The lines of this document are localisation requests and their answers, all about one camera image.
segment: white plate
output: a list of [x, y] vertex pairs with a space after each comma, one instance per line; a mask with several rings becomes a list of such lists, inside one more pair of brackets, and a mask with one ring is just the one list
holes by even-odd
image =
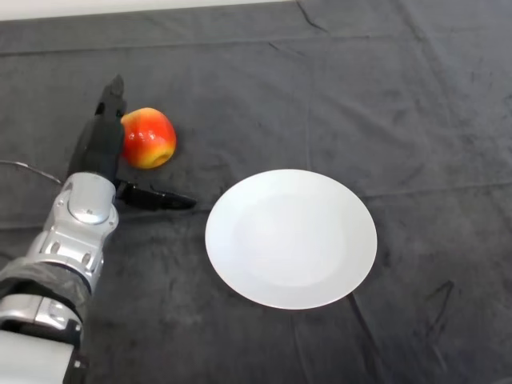
[[377, 233], [359, 198], [305, 170], [256, 174], [217, 201], [206, 250], [228, 286], [288, 310], [334, 302], [370, 272]]

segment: dark gray tablecloth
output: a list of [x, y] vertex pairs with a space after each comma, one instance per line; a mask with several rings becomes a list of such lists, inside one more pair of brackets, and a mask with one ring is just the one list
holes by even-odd
[[[0, 23], [0, 154], [63, 177], [102, 87], [178, 132], [188, 213], [120, 207], [87, 333], [90, 382], [512, 382], [512, 3], [310, 0]], [[265, 308], [210, 265], [237, 181], [309, 169], [378, 228], [354, 296]], [[3, 167], [0, 266], [57, 193]]]

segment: red apple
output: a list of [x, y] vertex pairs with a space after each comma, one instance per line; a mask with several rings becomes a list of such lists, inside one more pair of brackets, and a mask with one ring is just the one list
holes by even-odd
[[135, 168], [155, 168], [173, 155], [176, 133], [162, 112], [142, 108], [123, 116], [121, 123], [125, 127], [122, 155]]

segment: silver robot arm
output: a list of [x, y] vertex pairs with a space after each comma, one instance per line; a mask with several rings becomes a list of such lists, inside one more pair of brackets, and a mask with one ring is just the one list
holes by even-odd
[[115, 194], [102, 176], [72, 174], [27, 255], [0, 272], [24, 292], [0, 300], [0, 384], [83, 381], [78, 351], [103, 247], [118, 225]]
[[196, 201], [155, 184], [117, 179], [124, 142], [123, 80], [105, 87], [80, 136], [68, 179], [27, 254], [0, 271], [0, 384], [83, 383], [83, 324], [118, 225], [114, 200], [144, 210]]

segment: robotic hand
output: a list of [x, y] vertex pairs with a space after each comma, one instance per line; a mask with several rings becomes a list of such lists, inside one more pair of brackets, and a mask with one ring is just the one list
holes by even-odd
[[83, 324], [118, 225], [114, 200], [146, 210], [188, 209], [192, 198], [116, 178], [124, 142], [123, 81], [103, 91], [68, 179], [24, 258], [0, 271], [0, 384], [84, 383]]

